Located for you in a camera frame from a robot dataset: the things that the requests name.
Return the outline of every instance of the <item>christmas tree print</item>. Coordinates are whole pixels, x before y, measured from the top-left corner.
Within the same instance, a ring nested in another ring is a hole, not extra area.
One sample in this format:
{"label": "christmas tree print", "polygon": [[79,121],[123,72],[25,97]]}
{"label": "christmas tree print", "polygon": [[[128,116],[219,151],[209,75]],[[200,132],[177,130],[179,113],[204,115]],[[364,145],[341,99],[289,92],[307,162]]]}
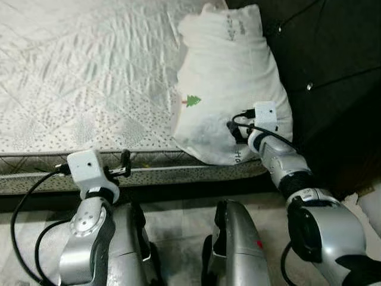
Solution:
{"label": "christmas tree print", "polygon": [[186,106],[189,107],[189,106],[196,105],[200,101],[201,101],[200,97],[188,94],[186,100],[183,100],[182,103],[184,104],[186,103]]}

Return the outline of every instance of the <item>pillow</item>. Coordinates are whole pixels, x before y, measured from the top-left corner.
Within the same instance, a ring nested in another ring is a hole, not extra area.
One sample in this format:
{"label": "pillow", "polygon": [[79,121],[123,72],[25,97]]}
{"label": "pillow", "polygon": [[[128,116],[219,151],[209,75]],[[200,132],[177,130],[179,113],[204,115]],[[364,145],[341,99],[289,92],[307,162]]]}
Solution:
{"label": "pillow", "polygon": [[292,139],[291,108],[257,5],[218,10],[206,4],[180,22],[179,32],[188,49],[177,74],[181,106],[172,135],[179,148],[207,164],[254,158],[226,123],[257,101],[276,103],[279,134]]}

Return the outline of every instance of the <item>gray floor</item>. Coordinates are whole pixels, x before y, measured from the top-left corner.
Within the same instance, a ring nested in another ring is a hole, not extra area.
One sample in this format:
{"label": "gray floor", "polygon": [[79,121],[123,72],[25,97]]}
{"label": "gray floor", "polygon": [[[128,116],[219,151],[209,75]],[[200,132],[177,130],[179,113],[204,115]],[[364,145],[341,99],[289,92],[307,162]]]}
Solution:
{"label": "gray floor", "polygon": [[[286,285],[280,273],[279,260],[289,241],[284,199],[276,193],[229,197],[249,210],[264,245],[272,285]],[[205,237],[213,229],[215,206],[221,198],[150,203],[142,206],[147,233],[156,243],[168,285],[199,285],[201,250]],[[51,221],[52,212],[25,212],[19,217],[17,239],[23,256],[33,266],[33,247],[38,233]],[[0,285],[37,285],[20,268],[11,246],[11,214],[0,214]],[[42,266],[57,278],[58,256],[66,242],[65,225],[53,229],[41,244]],[[298,285],[327,285],[314,267],[293,252],[287,259],[289,276]]]}

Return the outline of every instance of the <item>mattress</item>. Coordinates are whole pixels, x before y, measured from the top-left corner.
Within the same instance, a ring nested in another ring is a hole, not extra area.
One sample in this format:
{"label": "mattress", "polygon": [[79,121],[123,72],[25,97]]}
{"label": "mattress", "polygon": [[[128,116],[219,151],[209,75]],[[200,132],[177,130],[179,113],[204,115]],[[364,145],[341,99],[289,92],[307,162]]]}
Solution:
{"label": "mattress", "polygon": [[[101,150],[109,167],[118,165],[123,149],[133,152],[134,175],[122,186],[263,173],[258,160],[204,166],[171,137],[183,60],[176,28],[206,2],[224,6],[219,0],[1,1],[0,193],[25,192],[68,153],[86,148]],[[72,189],[65,180],[56,177],[45,189]]]}

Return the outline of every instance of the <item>white mattress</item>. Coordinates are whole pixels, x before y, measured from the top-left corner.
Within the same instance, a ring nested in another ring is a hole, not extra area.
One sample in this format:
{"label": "white mattress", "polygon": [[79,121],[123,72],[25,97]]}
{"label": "white mattress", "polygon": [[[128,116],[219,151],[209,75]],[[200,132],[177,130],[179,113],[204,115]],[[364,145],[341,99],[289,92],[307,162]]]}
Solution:
{"label": "white mattress", "polygon": [[0,1],[0,155],[175,150],[176,28],[206,2]]}

